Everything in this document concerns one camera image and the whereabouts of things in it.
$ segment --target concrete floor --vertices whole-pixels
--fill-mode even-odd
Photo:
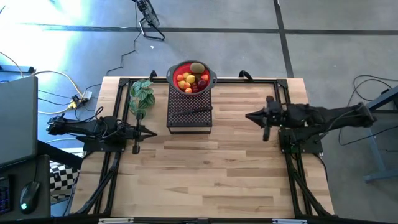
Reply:
[[[68,73],[84,90],[101,83],[106,71],[117,67],[120,56],[132,49],[136,32],[68,32],[43,31],[37,26],[14,23],[31,22],[74,26],[135,27],[134,5],[130,0],[36,0],[9,1],[0,14],[1,51],[20,65],[38,70]],[[394,0],[280,0],[286,29],[330,30],[396,30],[398,2]],[[277,29],[273,0],[152,0],[161,27],[176,28],[248,28]],[[191,15],[188,9],[197,9]],[[125,67],[109,75],[149,75],[155,70],[165,75],[171,65],[182,60],[197,59],[207,63],[220,77],[236,76],[242,69],[254,77],[286,77],[284,55],[279,34],[255,33],[165,33],[165,42],[138,38],[137,52],[124,59]],[[353,91],[352,80],[361,74],[398,78],[398,36],[396,35],[287,35],[294,77],[304,78],[310,103],[327,108],[346,106]],[[17,75],[0,74],[8,79]],[[375,98],[386,87],[367,83],[360,92]],[[56,74],[41,75],[39,88],[70,96],[73,87]],[[94,95],[99,88],[93,88]],[[63,103],[62,98],[40,93],[40,97]],[[358,97],[352,103],[359,102]],[[58,111],[63,106],[39,102],[42,111]],[[81,118],[92,112],[78,111]],[[42,141],[66,136],[49,136],[45,122],[51,116],[39,115],[39,136]],[[74,118],[73,112],[67,113]],[[382,130],[392,126],[391,119],[375,125]],[[377,137],[388,168],[397,168],[398,153],[391,136],[398,131]],[[361,129],[345,129],[343,142],[366,133]],[[322,141],[328,168],[329,187],[337,215],[346,218],[397,222],[398,178],[365,184],[363,176],[377,171],[368,141],[340,146],[337,131]],[[77,141],[53,144],[57,147],[78,147]]]

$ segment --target black desk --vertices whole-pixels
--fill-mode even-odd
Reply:
[[[19,197],[21,196],[22,188],[34,178],[36,162],[36,181],[40,182],[37,208],[31,214],[25,215],[19,211]],[[10,175],[12,183],[12,211],[0,215],[0,221],[50,217],[49,162],[49,156],[38,156],[0,171],[1,176]]]

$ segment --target potted plant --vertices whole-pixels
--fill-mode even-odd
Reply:
[[[155,104],[154,90],[149,88],[150,80],[140,79],[136,81],[130,90],[130,111],[133,114],[142,114],[145,117],[145,109]]]

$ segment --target wooden tabletop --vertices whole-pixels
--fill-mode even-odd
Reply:
[[[97,104],[104,106],[101,116],[113,113],[119,78],[104,77]],[[287,81],[291,102],[308,103],[303,79]],[[169,84],[154,83],[151,88],[156,103],[147,109],[142,123],[158,136],[142,142],[138,155],[131,153],[132,142],[127,144],[119,166],[113,217],[294,217],[278,129],[271,128],[270,140],[263,142],[259,126],[244,117],[265,106],[266,96],[274,94],[271,85],[217,84],[211,91],[213,128],[209,135],[171,135],[166,128]],[[135,124],[130,112],[127,121]],[[96,152],[83,161],[72,212],[97,187],[103,156]],[[303,164],[308,187],[333,213],[322,164],[312,154],[303,155]],[[103,207],[108,187],[104,192]],[[298,194],[304,211],[301,191]]]

